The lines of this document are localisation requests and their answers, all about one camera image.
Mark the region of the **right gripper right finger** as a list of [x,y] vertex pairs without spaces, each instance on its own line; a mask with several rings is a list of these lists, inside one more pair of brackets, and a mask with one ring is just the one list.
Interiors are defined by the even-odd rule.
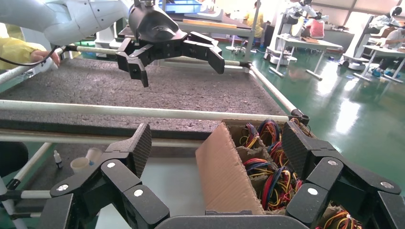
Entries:
[[395,182],[348,161],[294,122],[283,125],[282,148],[303,182],[286,207],[287,216],[313,229],[333,202],[365,229],[404,228],[405,198]]

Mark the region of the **bare person hand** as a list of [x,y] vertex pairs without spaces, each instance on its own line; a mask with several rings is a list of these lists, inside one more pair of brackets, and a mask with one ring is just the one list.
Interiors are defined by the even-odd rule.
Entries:
[[30,54],[30,59],[31,59],[31,62],[37,62],[37,61],[41,61],[42,59],[45,59],[47,56],[51,57],[51,59],[57,65],[57,67],[60,66],[60,57],[55,52],[50,54],[49,51],[35,50]]

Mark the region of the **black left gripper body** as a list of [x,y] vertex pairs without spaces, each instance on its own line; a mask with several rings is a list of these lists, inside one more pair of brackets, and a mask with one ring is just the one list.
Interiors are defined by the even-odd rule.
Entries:
[[150,61],[189,55],[189,35],[160,8],[135,4],[128,22]]

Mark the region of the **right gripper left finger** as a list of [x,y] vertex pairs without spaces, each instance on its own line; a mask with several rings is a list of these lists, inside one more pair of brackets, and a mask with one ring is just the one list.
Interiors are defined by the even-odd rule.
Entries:
[[92,166],[51,188],[38,228],[83,229],[108,205],[133,229],[157,227],[170,211],[140,180],[150,151],[151,129],[142,123],[131,138],[110,144]]

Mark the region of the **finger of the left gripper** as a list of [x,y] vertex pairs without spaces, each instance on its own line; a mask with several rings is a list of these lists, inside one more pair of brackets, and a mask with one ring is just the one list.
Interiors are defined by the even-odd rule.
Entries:
[[126,38],[116,51],[118,68],[128,72],[131,79],[140,80],[143,87],[149,86],[145,67],[154,61],[151,55],[153,44],[141,45]]
[[207,61],[218,74],[224,73],[225,60],[217,40],[192,31],[182,41],[181,50],[182,56]]

